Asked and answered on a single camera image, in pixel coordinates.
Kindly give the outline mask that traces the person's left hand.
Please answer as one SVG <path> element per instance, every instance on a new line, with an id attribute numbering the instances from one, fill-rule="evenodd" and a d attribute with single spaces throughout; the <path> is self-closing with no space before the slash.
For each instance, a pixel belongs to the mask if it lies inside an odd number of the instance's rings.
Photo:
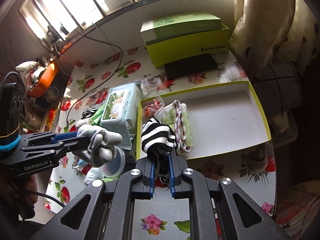
<path id="1" fill-rule="evenodd" d="M 38 200 L 37 195 L 28 194 L 27 191 L 37 192 L 37 182 L 35 175 L 21 176 L 16 181 L 16 186 L 20 194 L 20 202 L 23 207 L 23 215 L 27 218 L 35 216 L 34 205 Z"/>

